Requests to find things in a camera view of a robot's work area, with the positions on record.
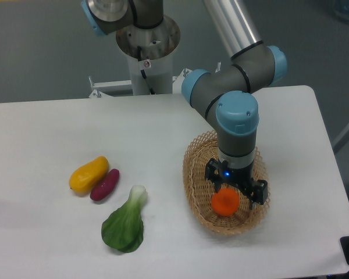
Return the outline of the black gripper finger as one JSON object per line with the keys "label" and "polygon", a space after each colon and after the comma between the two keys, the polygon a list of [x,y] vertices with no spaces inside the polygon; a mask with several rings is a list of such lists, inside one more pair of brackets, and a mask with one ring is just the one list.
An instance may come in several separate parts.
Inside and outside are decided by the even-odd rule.
{"label": "black gripper finger", "polygon": [[254,204],[263,205],[268,198],[268,182],[266,180],[254,180],[251,179],[249,183],[249,200],[250,200],[250,209],[254,207]]}
{"label": "black gripper finger", "polygon": [[219,162],[216,159],[210,159],[206,164],[205,179],[213,184],[215,192],[220,191],[223,184],[223,178],[219,174]]}

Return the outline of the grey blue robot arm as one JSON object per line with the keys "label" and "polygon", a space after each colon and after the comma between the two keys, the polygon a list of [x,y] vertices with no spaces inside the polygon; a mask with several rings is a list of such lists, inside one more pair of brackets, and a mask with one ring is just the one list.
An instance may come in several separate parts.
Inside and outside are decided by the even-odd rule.
{"label": "grey blue robot arm", "polygon": [[[181,85],[189,105],[217,133],[218,158],[206,164],[205,179],[216,191],[228,184],[251,204],[263,205],[268,183],[252,177],[259,123],[253,94],[281,79],[287,60],[278,47],[264,44],[242,1],[204,4],[232,62],[216,73],[192,70]],[[180,30],[164,14],[162,1],[82,1],[81,7],[95,33],[115,33],[134,95],[172,93],[172,54]]]}

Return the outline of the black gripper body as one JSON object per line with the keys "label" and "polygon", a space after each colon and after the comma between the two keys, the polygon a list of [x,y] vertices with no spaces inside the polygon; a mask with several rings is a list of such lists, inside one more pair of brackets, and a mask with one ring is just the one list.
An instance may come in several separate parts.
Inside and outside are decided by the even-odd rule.
{"label": "black gripper body", "polygon": [[222,184],[237,188],[242,194],[252,194],[252,167],[253,162],[248,166],[234,169],[229,167],[228,161],[222,163],[217,160],[215,163],[218,174],[213,182],[215,192],[218,193]]}

